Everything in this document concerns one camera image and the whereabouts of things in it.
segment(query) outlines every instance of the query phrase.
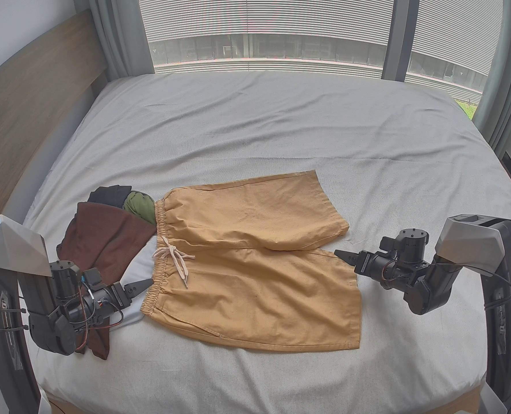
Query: tan shorts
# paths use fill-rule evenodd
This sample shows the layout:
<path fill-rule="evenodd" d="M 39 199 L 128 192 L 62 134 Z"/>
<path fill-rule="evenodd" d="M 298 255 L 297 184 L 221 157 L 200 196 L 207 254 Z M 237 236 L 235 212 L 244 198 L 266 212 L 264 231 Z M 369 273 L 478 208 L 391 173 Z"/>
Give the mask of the tan shorts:
<path fill-rule="evenodd" d="M 157 258 L 141 310 L 205 342 L 283 352 L 359 347 L 353 268 L 318 247 L 349 225 L 314 171 L 181 187 L 155 203 Z"/>

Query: curtain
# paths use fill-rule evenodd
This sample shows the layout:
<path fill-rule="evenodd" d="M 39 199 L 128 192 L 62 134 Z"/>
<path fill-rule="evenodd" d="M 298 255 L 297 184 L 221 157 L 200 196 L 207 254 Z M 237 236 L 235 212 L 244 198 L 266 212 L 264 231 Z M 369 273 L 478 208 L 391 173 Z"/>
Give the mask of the curtain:
<path fill-rule="evenodd" d="M 474 124 L 502 158 L 511 131 L 511 0 L 504 0 L 499 44 Z"/>
<path fill-rule="evenodd" d="M 73 0 L 90 9 L 108 63 L 109 81 L 154 73 L 138 0 Z"/>

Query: corrugated metal facade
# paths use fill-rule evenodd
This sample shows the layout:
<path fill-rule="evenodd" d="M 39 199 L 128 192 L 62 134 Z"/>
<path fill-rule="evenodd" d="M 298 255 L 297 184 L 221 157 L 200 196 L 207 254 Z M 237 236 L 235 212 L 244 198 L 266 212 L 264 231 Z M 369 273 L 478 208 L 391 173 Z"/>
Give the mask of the corrugated metal facade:
<path fill-rule="evenodd" d="M 270 53 L 264 59 L 257 55 L 257 48 L 252 47 L 252 43 L 248 47 L 244 40 L 243 55 L 240 53 L 243 60 L 236 60 L 230 52 L 231 47 L 224 46 L 224 60 L 214 53 L 211 62 L 199 62 L 200 54 L 196 56 L 192 46 L 183 51 L 178 43 L 167 45 L 166 42 L 196 37 L 207 38 L 210 44 L 211 38 L 217 39 L 214 36 L 223 34 L 286 34 L 304 35 L 307 39 L 311 36 L 315 40 L 317 37 L 356 40 L 383 47 L 387 45 L 393 10 L 393 0 L 140 0 L 140 4 L 153 54 L 163 57 L 162 47 L 168 51 L 167 61 L 155 61 L 158 72 L 245 68 L 306 70 L 366 77 L 379 77 L 380 74 L 379 67 L 370 59 L 367 64 L 371 66 L 340 63 L 339 55 L 336 57 L 338 62 L 323 61 L 322 58 L 321 61 L 305 60 L 303 57 L 277 60 L 270 58 Z M 449 63 L 459 66 L 455 66 L 454 70 L 460 69 L 460 75 L 468 70 L 483 74 L 480 77 L 483 81 L 493 59 L 501 17 L 502 0 L 420 0 L 413 51 L 445 63 L 431 63 L 434 72 L 426 74 L 425 68 L 429 66 L 422 66 L 422 74 L 409 73 L 407 81 L 440 87 L 454 97 L 478 102 L 480 92 L 475 90 L 477 86 L 472 89 L 455 84 L 452 81 L 453 66 Z M 187 57 L 189 62 L 172 63 L 169 59 L 171 47 L 180 49 L 174 52 L 174 56 Z M 447 69 L 445 75 L 436 77 L 437 68 L 438 75 L 441 70 Z M 478 77 L 472 76 L 468 80 L 477 81 Z"/>

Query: green garment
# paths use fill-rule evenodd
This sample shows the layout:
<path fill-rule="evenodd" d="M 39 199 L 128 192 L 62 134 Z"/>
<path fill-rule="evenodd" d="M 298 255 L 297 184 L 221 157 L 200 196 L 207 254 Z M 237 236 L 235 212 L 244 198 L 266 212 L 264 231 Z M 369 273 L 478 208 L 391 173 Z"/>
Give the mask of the green garment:
<path fill-rule="evenodd" d="M 154 200 L 146 193 L 133 190 L 123 203 L 123 210 L 155 225 Z"/>

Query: bed frame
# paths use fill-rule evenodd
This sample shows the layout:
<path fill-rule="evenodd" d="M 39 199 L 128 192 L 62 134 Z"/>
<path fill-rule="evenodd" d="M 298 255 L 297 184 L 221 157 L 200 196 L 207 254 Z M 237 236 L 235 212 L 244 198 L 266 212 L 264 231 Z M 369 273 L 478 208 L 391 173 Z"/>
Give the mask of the bed frame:
<path fill-rule="evenodd" d="M 106 67 L 90 10 L 0 66 L 0 213 L 35 153 Z"/>

